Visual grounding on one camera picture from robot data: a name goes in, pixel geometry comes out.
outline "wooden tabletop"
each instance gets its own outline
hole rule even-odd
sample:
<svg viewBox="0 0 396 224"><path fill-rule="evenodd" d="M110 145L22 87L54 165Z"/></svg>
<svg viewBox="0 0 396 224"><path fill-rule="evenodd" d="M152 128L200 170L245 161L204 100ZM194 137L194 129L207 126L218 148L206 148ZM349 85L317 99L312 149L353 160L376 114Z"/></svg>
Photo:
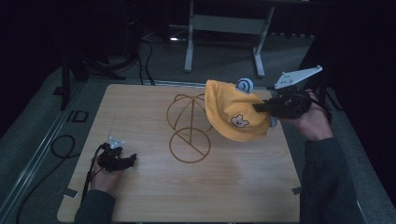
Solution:
<svg viewBox="0 0 396 224"><path fill-rule="evenodd" d="M115 190L114 221L297 222L300 198L292 190L300 187L300 181L280 124L266 138L246 143L229 140L215 129L193 131L192 138L184 137L187 141L181 139L183 134L174 135L191 124L197 130L210 128L200 100L196 100L193 122L187 98L168 111L177 95L196 96L204 91L110 85L68 186L79 194L76 199L64 197L59 220L74 220L93 153L113 136L125 141L122 157L137 153L134 167L124 172ZM271 97L268 91L254 93L262 99ZM175 123L185 107L173 129L169 123ZM170 147L185 161L207 155L186 163Z"/></svg>

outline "dark sleeve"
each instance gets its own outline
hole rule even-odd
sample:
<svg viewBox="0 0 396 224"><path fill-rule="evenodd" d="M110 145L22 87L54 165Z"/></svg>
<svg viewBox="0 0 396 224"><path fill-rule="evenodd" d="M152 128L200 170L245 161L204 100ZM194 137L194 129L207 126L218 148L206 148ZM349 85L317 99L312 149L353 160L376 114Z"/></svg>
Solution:
<svg viewBox="0 0 396 224"><path fill-rule="evenodd" d="M305 143L300 223L362 223L343 150L335 138Z"/></svg>
<svg viewBox="0 0 396 224"><path fill-rule="evenodd" d="M77 210L74 223L111 223L115 203L116 199L110 194L92 189Z"/></svg>

